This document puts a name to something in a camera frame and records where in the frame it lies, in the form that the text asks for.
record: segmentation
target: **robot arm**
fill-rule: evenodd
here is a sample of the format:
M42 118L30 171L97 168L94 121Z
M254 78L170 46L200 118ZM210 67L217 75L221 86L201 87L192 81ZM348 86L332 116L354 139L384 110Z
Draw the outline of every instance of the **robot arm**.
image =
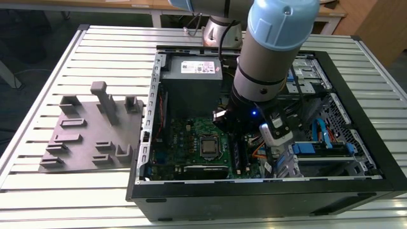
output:
M170 5L194 13L241 21L246 19L253 0L168 0Z
M220 17L246 16L246 32L237 59L228 113L249 122L258 110L273 139L289 134L269 118L298 48L305 42L318 11L318 0L169 0L176 7Z

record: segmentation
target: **metal table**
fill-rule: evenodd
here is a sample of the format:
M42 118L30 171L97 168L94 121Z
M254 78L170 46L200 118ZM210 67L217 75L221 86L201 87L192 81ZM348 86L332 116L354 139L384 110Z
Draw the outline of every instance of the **metal table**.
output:
M114 100L135 94L146 101L157 44L200 45L201 33L181 29L81 27L0 160L0 228L405 228L407 195L321 218L149 222L123 200L127 169L38 174L65 94L94 101L91 81L105 81ZM302 50L326 51L378 135L407 172L407 95L361 42L345 36L310 36Z

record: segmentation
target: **floor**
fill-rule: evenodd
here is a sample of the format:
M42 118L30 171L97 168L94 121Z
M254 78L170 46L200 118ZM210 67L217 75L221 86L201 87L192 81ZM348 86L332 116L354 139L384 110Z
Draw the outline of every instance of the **floor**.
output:
M0 42L0 59L7 66L25 87L21 90L10 89L0 79L0 129L7 129L7 132L0 131L0 155L6 148L7 139L13 136L13 130L17 130L30 105L39 93L42 85L47 79L50 71L58 61L58 58L66 48L70 38L79 24L107 25L107 26L139 26L150 27L150 16L142 14L113 14L113 13L82 13L71 12L69 20L63 20L59 12L45 12L51 27L51 33L43 35L39 39L45 44L46 58L35 64L21 63L13 54L7 51L5 45ZM188 23L185 17L177 21L174 16L161 16L162 27L177 28ZM407 52L404 52L388 69L390 75L398 82L402 89L407 89Z

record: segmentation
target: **white label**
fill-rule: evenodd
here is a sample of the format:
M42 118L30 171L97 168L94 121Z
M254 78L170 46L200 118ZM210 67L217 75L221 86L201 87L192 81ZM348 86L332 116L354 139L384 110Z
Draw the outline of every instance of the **white label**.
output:
M180 73L214 74L213 61L182 61L180 63Z
M131 7L149 8L149 5L131 5Z
M268 162L265 162L264 168L265 168L265 170L270 173L270 165L268 164Z

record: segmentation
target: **gray plastic base plate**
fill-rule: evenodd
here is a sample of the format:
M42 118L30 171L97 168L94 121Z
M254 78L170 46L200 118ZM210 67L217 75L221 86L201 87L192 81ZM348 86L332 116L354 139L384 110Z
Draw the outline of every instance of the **gray plastic base plate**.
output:
M118 120L115 125L110 125L99 102L79 103L74 96L62 98L62 113L42 156L39 172L129 167L138 148L142 118L142 101L134 102L134 99L125 98L126 103L110 99Z

